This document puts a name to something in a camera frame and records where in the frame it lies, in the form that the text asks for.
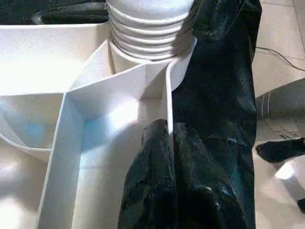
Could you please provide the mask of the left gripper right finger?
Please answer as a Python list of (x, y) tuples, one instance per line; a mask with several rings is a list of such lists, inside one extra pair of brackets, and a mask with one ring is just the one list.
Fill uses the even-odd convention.
[(244, 213), (225, 171), (197, 132), (174, 125), (178, 226), (181, 229), (245, 229)]

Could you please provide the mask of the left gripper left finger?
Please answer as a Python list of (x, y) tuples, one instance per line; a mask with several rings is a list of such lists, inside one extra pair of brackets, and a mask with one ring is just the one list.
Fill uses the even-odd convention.
[(173, 229), (176, 221), (176, 180), (167, 122), (158, 119), (144, 128), (142, 145), (125, 178), (120, 229)]

